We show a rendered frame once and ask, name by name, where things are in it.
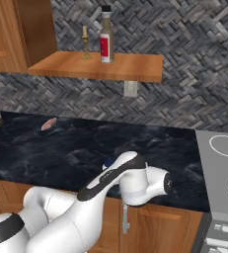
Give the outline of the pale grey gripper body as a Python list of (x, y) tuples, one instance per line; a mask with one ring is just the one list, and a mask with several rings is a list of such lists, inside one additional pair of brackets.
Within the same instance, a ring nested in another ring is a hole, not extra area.
[(130, 224), (128, 223), (128, 220), (127, 220), (128, 206), (126, 204), (123, 205), (122, 212), (123, 212), (123, 216), (122, 216), (122, 232), (124, 234), (126, 234), (127, 231), (130, 228)]

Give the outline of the wooden base cabinet door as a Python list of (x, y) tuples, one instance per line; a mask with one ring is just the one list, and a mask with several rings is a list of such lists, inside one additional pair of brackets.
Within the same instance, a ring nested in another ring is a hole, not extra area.
[(202, 213), (146, 205), (127, 208), (127, 233), (120, 233), (120, 253), (190, 253)]

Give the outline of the blue capped white bottle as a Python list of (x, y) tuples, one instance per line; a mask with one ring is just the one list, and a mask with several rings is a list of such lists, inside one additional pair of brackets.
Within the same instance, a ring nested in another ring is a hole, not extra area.
[(103, 163), (102, 169), (105, 170), (109, 168), (114, 163), (114, 160), (112, 158), (106, 158)]

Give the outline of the wooden base cabinet run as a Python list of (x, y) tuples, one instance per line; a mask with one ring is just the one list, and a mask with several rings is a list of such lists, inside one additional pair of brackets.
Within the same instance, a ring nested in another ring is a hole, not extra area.
[[(0, 213), (19, 212), (31, 185), (0, 180)], [(106, 198), (101, 237), (88, 253), (119, 253), (120, 200)]]

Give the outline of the red labelled sauce bottle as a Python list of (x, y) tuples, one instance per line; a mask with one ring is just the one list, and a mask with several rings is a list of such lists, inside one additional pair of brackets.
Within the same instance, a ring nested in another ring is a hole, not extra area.
[(102, 63), (114, 61), (114, 31), (111, 27), (111, 6), (102, 6), (103, 26), (100, 32), (100, 55)]

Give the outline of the grey stove with hob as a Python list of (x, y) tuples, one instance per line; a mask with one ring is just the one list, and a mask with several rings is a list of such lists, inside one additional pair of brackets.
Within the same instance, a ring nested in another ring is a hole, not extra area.
[(200, 253), (228, 253), (228, 133), (195, 133), (210, 206)]

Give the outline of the brass candlestick with candle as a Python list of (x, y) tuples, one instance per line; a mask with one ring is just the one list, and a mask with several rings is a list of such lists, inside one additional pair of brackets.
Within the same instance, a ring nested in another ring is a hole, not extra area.
[(89, 36), (88, 36), (88, 32), (87, 32), (87, 27), (86, 26), (83, 26), (82, 39), (83, 39), (83, 42), (84, 42), (84, 54), (82, 55), (82, 58), (83, 59), (91, 59), (91, 58), (93, 58), (89, 54), (89, 51), (88, 51), (88, 39), (89, 39)]

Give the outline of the white wall outlet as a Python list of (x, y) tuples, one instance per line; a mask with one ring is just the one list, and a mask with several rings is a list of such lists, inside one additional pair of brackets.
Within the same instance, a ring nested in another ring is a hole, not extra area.
[(124, 96), (125, 97), (136, 97), (138, 91), (137, 81), (125, 81), (124, 82)]

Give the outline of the wooden wall shelf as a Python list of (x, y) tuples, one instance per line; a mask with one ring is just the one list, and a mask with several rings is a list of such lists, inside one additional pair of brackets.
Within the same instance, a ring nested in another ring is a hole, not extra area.
[(29, 73), (43, 76), (154, 83), (160, 83), (162, 80), (162, 55), (116, 53), (112, 63), (101, 63), (98, 52), (91, 52), (91, 59), (83, 59), (82, 55), (82, 51), (57, 51), (31, 66)]

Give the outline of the wooden wall cabinet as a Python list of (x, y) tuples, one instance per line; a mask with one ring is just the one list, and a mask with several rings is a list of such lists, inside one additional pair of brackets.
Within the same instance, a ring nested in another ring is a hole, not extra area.
[(50, 0), (0, 0), (0, 72), (27, 73), (57, 51)]

